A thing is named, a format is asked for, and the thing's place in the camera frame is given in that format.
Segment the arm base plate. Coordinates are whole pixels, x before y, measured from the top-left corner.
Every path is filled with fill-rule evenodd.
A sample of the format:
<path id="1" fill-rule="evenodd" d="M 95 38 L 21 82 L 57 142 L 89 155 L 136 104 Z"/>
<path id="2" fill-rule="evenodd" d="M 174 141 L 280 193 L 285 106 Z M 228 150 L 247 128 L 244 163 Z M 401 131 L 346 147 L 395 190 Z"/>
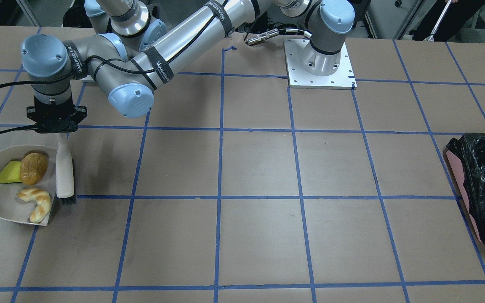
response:
<path id="1" fill-rule="evenodd" d="M 310 40 L 284 40 L 285 63 L 291 88 L 354 90 L 356 79 L 346 44 L 339 53 L 318 53 Z"/>

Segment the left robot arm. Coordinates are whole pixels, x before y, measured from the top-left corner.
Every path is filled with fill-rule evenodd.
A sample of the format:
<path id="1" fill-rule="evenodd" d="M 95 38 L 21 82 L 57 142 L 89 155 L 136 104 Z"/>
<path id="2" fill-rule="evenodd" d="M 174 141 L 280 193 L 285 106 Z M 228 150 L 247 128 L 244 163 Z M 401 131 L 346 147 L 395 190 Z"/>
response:
<path id="1" fill-rule="evenodd" d="M 153 18 L 139 0 L 98 0 L 111 32 L 61 41 L 36 34 L 21 44 L 21 58 L 34 91 L 26 109 L 37 133 L 70 133 L 87 116 L 75 106 L 71 80 L 91 76 L 110 104 L 127 118 L 146 115 L 154 91 L 167 84 L 220 40 L 252 23 L 275 4 L 300 19 L 311 36 L 301 55 L 304 68 L 317 76 L 336 71 L 345 35 L 355 22 L 347 0 L 209 0 L 179 25 L 152 41 Z"/>

